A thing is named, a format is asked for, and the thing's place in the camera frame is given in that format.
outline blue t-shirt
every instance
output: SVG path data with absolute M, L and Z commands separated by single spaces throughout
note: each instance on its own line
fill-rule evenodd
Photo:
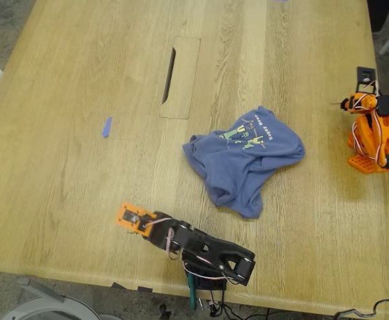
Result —
M 260 215 L 260 188 L 267 178 L 304 156 L 301 139 L 262 106 L 227 131 L 193 135 L 183 150 L 215 205 L 230 207 L 244 218 Z

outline electrical wire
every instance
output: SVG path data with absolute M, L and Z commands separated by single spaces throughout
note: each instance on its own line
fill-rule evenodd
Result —
M 354 313 L 355 315 L 357 315 L 358 317 L 361 317 L 361 318 L 372 318 L 373 316 L 376 315 L 376 307 L 382 302 L 389 302 L 389 299 L 383 299 L 383 300 L 379 300 L 379 301 L 375 302 L 375 304 L 372 308 L 372 313 L 361 313 L 357 309 L 350 309 L 350 310 L 345 310 L 345 311 L 335 313 L 332 320 L 338 320 L 340 317 L 344 317 L 344 316 L 349 315 L 351 313 Z

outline small blue object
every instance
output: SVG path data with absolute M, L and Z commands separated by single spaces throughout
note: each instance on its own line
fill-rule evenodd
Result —
M 112 124 L 112 117 L 108 117 L 106 123 L 104 124 L 103 132 L 101 132 L 103 138 L 107 138 L 109 136 L 111 124 Z

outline black cable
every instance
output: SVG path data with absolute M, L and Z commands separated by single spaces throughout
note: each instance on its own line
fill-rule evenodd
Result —
M 361 313 L 357 309 L 350 309 L 350 310 L 345 310 L 345 311 L 340 311 L 335 313 L 333 316 L 332 320 L 338 320 L 340 317 L 343 317 L 345 315 L 349 315 L 351 313 L 354 313 L 358 317 L 361 318 L 371 318 L 376 315 L 376 307 L 381 303 L 381 302 L 389 302 L 389 299 L 383 299 L 375 302 L 373 308 L 372 308 L 372 313 Z
M 287 310 L 278 310 L 278 311 L 274 311 L 274 312 L 270 312 L 269 313 L 269 311 L 270 311 L 270 308 L 268 308 L 268 311 L 267 311 L 267 313 L 265 315 L 261 315 L 261 314 L 259 314 L 259 315 L 250 315 L 249 317 L 246 317 L 244 320 L 248 320 L 248 319 L 250 319 L 252 317 L 266 317 L 266 320 L 267 320 L 269 315 L 275 315 L 276 313 L 290 312 L 290 311 L 287 311 Z
M 253 317 L 266 317 L 266 320 L 268 319 L 268 315 L 270 315 L 270 308 L 267 308 L 267 313 L 265 315 L 250 315 L 249 317 L 246 317 L 245 320 L 248 320 Z
M 230 308 L 230 306 L 228 305 L 222 305 L 223 309 L 224 309 L 224 312 L 226 313 L 227 317 L 230 319 L 230 320 L 244 320 L 242 317 L 239 317 L 236 313 L 233 312 L 232 308 Z M 228 315 L 227 313 L 227 309 L 226 308 L 229 308 L 230 309 L 230 312 L 232 313 L 232 315 L 234 315 L 237 319 L 235 318 L 230 318 L 230 315 Z

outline table surface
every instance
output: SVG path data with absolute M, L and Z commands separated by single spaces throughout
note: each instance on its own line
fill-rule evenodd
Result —
M 0 271 L 188 295 L 181 262 L 115 225 L 128 201 L 256 253 L 228 301 L 370 312 L 389 298 L 389 175 L 347 165 L 353 118 L 333 105 L 359 65 L 375 67 L 366 1 L 38 0 L 0 81 Z M 245 220 L 181 145 L 257 105 L 306 155 Z

